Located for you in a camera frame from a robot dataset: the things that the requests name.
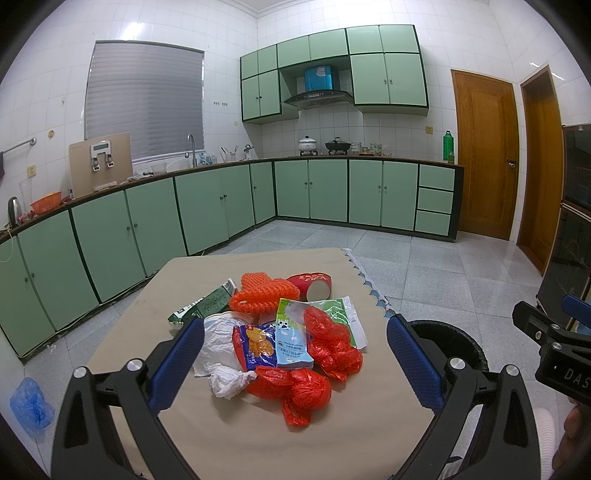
towel rack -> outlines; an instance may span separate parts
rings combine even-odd
[[[14,150],[17,147],[20,147],[21,145],[24,145],[25,143],[28,143],[30,146],[33,146],[37,143],[37,139],[35,137],[32,137],[30,140],[26,140],[23,143],[19,143],[18,145],[15,145],[14,147],[9,148],[8,150],[4,150],[2,153],[10,152],[11,150]]]

white tile wall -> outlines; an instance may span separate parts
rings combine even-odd
[[[70,187],[68,146],[84,140],[90,57],[95,40],[107,39],[204,50],[206,149],[219,157],[221,146],[242,151],[250,143],[262,154],[261,127],[243,125],[240,100],[240,56],[257,48],[255,17],[220,0],[66,0],[35,30],[0,85],[0,150],[33,135],[38,141],[5,155],[0,205],[20,198],[28,165],[37,165],[34,199]]]
[[[301,111],[297,121],[263,125],[265,157],[296,154],[297,141],[305,135],[326,152],[324,142],[337,135],[367,146],[381,143],[399,157],[441,160],[446,130],[457,137],[451,69],[515,81],[495,17],[487,4],[475,0],[367,0],[363,8],[355,0],[312,0],[259,18],[258,47],[329,28],[383,23],[410,23],[417,28],[427,76],[428,116],[363,115],[348,105]],[[426,126],[433,127],[433,135],[425,132]]]
[[[521,227],[527,173],[525,111],[519,85],[549,65],[563,125],[591,122],[591,86],[558,34],[524,0],[491,0],[489,6],[499,24],[515,70],[520,150],[519,186],[511,240],[516,241]]]

table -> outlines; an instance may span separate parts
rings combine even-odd
[[[245,255],[175,258],[134,300],[88,363],[93,373],[119,370],[146,358],[171,338],[171,312],[246,272],[272,278],[321,271],[333,280],[332,298],[350,296],[368,338],[361,372],[346,384],[332,381],[329,405],[312,414],[306,429],[290,429],[281,402],[242,393],[213,396],[207,378],[189,372],[160,420],[203,480],[382,480],[396,473],[433,418],[420,406],[386,340],[384,310],[337,248]],[[150,477],[121,409],[112,407],[125,451],[136,472]]]

window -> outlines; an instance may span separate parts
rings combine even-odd
[[[203,149],[203,52],[137,41],[97,42],[86,88],[86,138],[129,132],[134,162]]]

blue gripper pad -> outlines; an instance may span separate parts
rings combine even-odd
[[[565,295],[562,299],[562,311],[566,315],[578,320],[587,328],[591,328],[591,305],[572,295]]]
[[[390,317],[386,336],[419,403],[438,413],[445,405],[441,377],[398,316]]]
[[[152,376],[148,407],[154,415],[170,408],[195,362],[205,337],[203,320],[195,318],[177,335],[181,337],[174,339],[174,346]]]

